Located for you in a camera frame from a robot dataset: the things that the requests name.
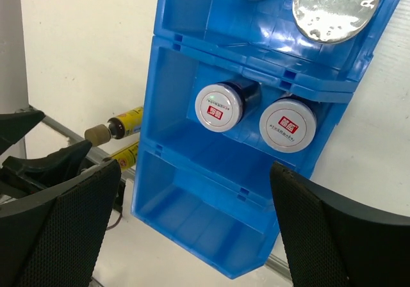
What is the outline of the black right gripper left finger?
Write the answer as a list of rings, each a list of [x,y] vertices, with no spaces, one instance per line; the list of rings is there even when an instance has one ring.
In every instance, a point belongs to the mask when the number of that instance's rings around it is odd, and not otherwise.
[[[1,205],[1,286],[88,286],[115,201],[115,160]]]

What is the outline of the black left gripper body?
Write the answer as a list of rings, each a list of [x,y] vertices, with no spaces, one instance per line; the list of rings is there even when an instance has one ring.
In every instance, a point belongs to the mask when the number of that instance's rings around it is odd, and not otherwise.
[[[1,169],[1,194],[21,199],[42,190],[42,187],[25,174]]]

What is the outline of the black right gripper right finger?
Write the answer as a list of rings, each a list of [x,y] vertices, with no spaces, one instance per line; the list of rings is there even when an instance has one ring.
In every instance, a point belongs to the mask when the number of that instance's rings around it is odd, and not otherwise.
[[[275,162],[270,186],[294,286],[409,286],[409,217]]]

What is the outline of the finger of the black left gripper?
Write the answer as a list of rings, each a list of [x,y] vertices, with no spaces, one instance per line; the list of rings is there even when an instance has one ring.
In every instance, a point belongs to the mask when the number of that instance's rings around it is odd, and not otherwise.
[[[44,158],[21,159],[9,156],[1,169],[1,180],[12,177],[28,181],[67,181],[76,177],[92,143],[88,140],[75,143]]]
[[[1,154],[24,138],[44,118],[44,112],[38,110],[1,114]]]

